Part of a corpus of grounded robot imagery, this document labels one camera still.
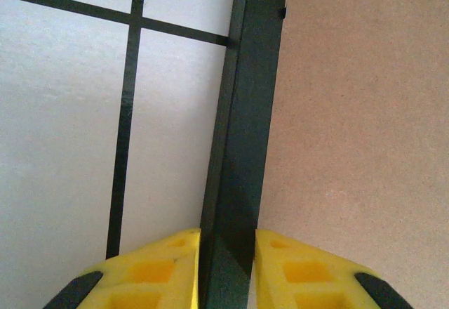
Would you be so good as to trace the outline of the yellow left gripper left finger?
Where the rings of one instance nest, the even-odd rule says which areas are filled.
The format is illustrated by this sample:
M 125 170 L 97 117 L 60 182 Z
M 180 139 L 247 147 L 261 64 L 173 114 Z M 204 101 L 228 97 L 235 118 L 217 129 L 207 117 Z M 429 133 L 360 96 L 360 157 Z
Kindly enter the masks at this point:
M 198 308 L 201 231 L 183 230 L 85 269 L 47 308 Z

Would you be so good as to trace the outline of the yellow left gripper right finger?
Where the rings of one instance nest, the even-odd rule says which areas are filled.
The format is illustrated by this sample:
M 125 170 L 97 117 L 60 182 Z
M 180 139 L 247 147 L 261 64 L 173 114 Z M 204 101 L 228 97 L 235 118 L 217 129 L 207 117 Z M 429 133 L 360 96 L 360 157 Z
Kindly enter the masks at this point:
M 255 231 L 259 308 L 410 308 L 370 268 L 271 230 Z

